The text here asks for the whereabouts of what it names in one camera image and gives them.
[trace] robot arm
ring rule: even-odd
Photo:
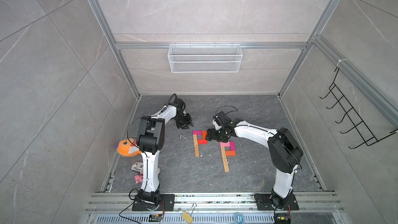
[[[224,112],[213,117],[215,128],[207,130],[207,140],[228,142],[231,136],[247,138],[269,149],[272,162],[277,168],[274,187],[271,191],[275,208],[282,209],[293,193],[293,177],[303,151],[286,128],[267,129],[252,125],[242,119],[231,120]]]
[[[159,152],[164,144],[164,125],[170,119],[176,121],[177,128],[189,129],[189,125],[193,126],[191,116],[185,112],[185,102],[177,98],[177,95],[174,102],[166,103],[154,115],[142,117],[138,128],[137,145],[142,155],[144,174],[141,190],[138,191],[135,201],[143,203],[149,210],[159,206]]]

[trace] wall hook rack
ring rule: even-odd
[[[373,145],[373,144],[375,144],[375,143],[377,143],[377,142],[380,142],[380,141],[382,141],[383,139],[385,139],[385,138],[387,138],[387,137],[389,137],[389,136],[395,134],[396,131],[398,131],[398,129],[396,129],[396,130],[390,132],[389,135],[387,135],[387,136],[385,136],[385,137],[383,137],[383,138],[381,138],[381,139],[377,139],[377,138],[375,137],[375,135],[373,134],[373,132],[371,131],[371,129],[368,127],[368,125],[365,123],[365,121],[363,121],[362,117],[358,114],[358,112],[356,111],[356,109],[352,106],[351,102],[346,98],[346,96],[343,94],[343,92],[341,92],[340,88],[335,84],[336,77],[337,77],[337,74],[339,73],[339,70],[340,70],[340,69],[339,69],[338,67],[334,70],[334,71],[336,72],[336,75],[334,76],[333,82],[332,82],[332,84],[331,84],[330,87],[329,87],[329,92],[327,93],[327,95],[326,95],[325,97],[320,97],[320,98],[321,98],[321,99],[324,99],[324,98],[326,98],[326,97],[331,93],[331,94],[334,96],[334,98],[337,100],[337,102],[336,102],[332,107],[326,107],[326,108],[327,108],[327,109],[332,109],[332,108],[335,107],[337,104],[339,104],[339,105],[341,106],[341,108],[342,108],[342,109],[344,110],[344,112],[345,112],[345,113],[344,113],[344,116],[342,117],[342,119],[340,120],[340,122],[337,122],[337,121],[335,121],[335,122],[336,122],[337,124],[340,124],[341,122],[343,122],[344,118],[347,116],[347,117],[349,118],[349,120],[351,121],[351,123],[353,124],[353,127],[352,127],[351,129],[349,129],[349,130],[346,131],[346,132],[340,132],[341,134],[346,134],[346,133],[348,133],[349,131],[351,131],[351,130],[353,130],[353,129],[356,129],[357,132],[359,133],[359,135],[361,136],[363,142],[360,143],[359,145],[355,146],[355,147],[349,147],[349,148],[350,148],[350,149],[355,149],[355,148],[360,147],[360,146],[363,145],[363,144],[366,144],[367,146],[371,146],[371,145]],[[332,92],[332,90],[333,90],[334,88],[336,88],[336,89],[341,93],[341,95],[342,95],[341,97],[337,98],[336,95]],[[346,110],[346,109],[343,107],[343,105],[341,104],[340,101],[341,101],[342,99],[345,99],[345,100],[348,102],[348,104],[350,105],[350,108],[349,108],[348,110]],[[353,120],[351,119],[351,117],[348,115],[348,113],[349,113],[350,111],[354,111],[355,114],[358,115],[358,117],[360,118],[360,122],[358,122],[357,124],[355,124],[355,123],[353,122]],[[358,130],[358,128],[357,128],[357,127],[358,127],[360,124],[362,124],[362,123],[366,126],[366,128],[368,129],[368,131],[372,134],[372,137],[369,138],[368,140],[365,140],[365,138],[362,136],[361,132],[360,132],[360,131]]]

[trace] white wire basket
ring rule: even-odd
[[[173,73],[238,72],[238,44],[174,44],[167,54]]]

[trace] gray marble floor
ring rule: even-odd
[[[169,96],[142,96],[135,118],[156,113]],[[194,127],[177,129],[174,120],[166,124],[166,139],[160,152],[159,175],[161,192],[226,192],[270,191],[275,181],[275,167],[268,149],[243,138],[231,138],[236,144],[236,157],[229,157],[230,172],[224,172],[220,144],[212,141],[199,145],[201,157],[193,151],[192,130],[212,127],[212,117],[218,107],[233,105],[239,112],[228,114],[231,119],[245,121],[267,128],[286,127],[291,130],[285,112],[276,95],[182,95],[186,112],[191,114]],[[131,126],[129,136],[137,135],[138,121]],[[120,157],[116,167],[111,192],[129,192],[140,187],[135,184],[136,173],[131,171],[141,156]],[[301,159],[302,170],[293,182],[295,191],[318,191],[319,184],[311,174],[305,158]]]

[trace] metal grate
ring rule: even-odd
[[[238,72],[242,51],[237,44],[170,45],[167,56],[173,73]]]
[[[160,223],[164,224],[186,224],[187,222],[181,217],[182,213],[166,213],[164,219]],[[245,224],[257,223],[274,223],[272,214],[269,213],[243,213]],[[149,214],[123,214],[132,220],[141,224],[152,224],[149,221]],[[234,223],[234,213],[193,213],[193,224],[232,224]],[[124,219],[118,214],[99,214],[96,224],[120,224],[135,223],[131,220]]]

